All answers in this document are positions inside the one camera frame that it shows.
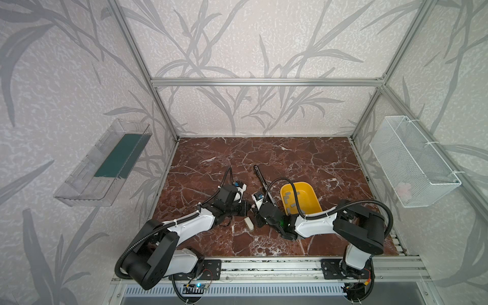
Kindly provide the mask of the black stapler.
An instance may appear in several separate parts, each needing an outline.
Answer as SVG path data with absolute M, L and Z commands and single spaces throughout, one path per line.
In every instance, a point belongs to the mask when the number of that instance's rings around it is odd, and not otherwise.
M 262 185 L 263 193 L 267 192 L 268 183 L 257 165 L 254 165 L 254 171 Z M 270 196 L 270 194 L 268 195 L 268 199 L 270 202 L 272 202 L 272 204 L 276 204 L 275 200 Z

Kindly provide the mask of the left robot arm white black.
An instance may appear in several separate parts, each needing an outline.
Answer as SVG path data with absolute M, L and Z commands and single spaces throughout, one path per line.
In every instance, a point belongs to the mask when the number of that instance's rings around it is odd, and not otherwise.
M 180 275 L 192 280 L 203 276 L 205 256 L 178 247 L 221 226 L 226 219 L 246 217 L 251 208 L 243 199 L 246 190 L 247 185 L 233 180 L 232 169 L 227 169 L 217 191 L 199 202 L 195 212 L 172 221 L 147 221 L 118 258 L 114 274 L 122 280 L 136 281 L 146 291 L 164 278 L 177 281 Z

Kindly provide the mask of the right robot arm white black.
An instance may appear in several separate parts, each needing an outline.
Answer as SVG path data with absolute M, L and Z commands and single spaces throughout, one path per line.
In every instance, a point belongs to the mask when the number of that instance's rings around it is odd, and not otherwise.
M 270 187 L 280 180 L 290 183 L 296 214 L 287 215 L 271 202 Z M 258 191 L 252 198 L 257 223 L 274 228 L 286 240 L 329 234 L 342 237 L 348 246 L 339 266 L 330 269 L 343 278 L 354 279 L 360 279 L 366 271 L 372 280 L 372 258 L 384 254 L 384 241 L 394 224 L 393 214 L 387 205 L 371 199 L 344 200 L 332 209 L 306 214 L 300 206 L 296 184 L 284 177 L 275 179 L 265 192 Z

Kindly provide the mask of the yellow plastic tray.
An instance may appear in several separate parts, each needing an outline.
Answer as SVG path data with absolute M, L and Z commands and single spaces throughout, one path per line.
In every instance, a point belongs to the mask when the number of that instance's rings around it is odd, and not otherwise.
M 299 200 L 299 206 L 303 214 L 316 214 L 322 211 L 322 208 L 318 202 L 318 198 L 310 184 L 307 182 L 295 182 L 294 183 L 296 191 L 297 191 L 297 198 Z M 285 197 L 287 193 L 291 194 L 291 199 L 287 202 Z M 296 204 L 294 198 L 294 192 L 292 186 L 290 184 L 285 184 L 282 186 L 280 190 L 280 196 L 282 199 L 283 207 L 285 209 L 286 215 L 298 214 L 297 205 L 294 208 L 291 208 L 292 204 Z

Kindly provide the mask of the left circuit board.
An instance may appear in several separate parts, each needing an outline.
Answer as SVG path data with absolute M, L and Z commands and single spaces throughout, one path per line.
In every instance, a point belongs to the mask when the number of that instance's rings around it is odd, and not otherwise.
M 202 295 L 209 290 L 210 286 L 210 282 L 188 283 L 184 286 L 184 293 L 190 295 Z

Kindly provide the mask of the circuit board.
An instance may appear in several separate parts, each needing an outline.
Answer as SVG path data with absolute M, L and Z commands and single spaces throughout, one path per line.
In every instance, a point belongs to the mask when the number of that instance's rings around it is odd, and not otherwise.
M 343 287 L 343 292 L 345 293 L 345 298 L 351 303 L 361 303 L 366 299 L 371 293 L 371 284 L 365 285 L 364 283 L 347 283 Z
M 190 295 L 202 295 L 209 290 L 210 286 L 210 282 L 188 283 L 184 286 L 184 293 Z

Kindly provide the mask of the right circuit board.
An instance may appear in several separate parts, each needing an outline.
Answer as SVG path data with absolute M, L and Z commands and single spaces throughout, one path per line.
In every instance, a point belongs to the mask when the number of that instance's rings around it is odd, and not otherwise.
M 361 303 L 366 299 L 371 293 L 371 284 L 365 285 L 364 283 L 347 283 L 343 287 L 343 292 L 345 293 L 345 298 L 351 303 Z

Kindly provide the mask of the pink object in basket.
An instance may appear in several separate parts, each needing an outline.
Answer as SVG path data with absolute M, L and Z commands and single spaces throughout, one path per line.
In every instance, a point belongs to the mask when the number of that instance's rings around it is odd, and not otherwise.
M 400 182 L 395 187 L 395 192 L 400 201 L 406 203 L 412 199 L 412 185 L 406 182 Z

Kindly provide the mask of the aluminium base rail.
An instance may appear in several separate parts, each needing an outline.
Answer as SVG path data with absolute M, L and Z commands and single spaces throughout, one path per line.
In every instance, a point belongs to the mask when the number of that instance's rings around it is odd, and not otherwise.
M 215 283 L 431 282 L 418 256 L 377 256 L 358 276 L 341 274 L 339 257 L 220 257 L 202 268 L 202 279 Z

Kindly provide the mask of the clear acrylic wall shelf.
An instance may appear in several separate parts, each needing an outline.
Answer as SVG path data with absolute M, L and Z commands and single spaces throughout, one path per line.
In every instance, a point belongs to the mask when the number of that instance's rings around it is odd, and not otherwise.
M 110 207 L 152 135 L 149 123 L 114 120 L 54 198 L 69 207 Z

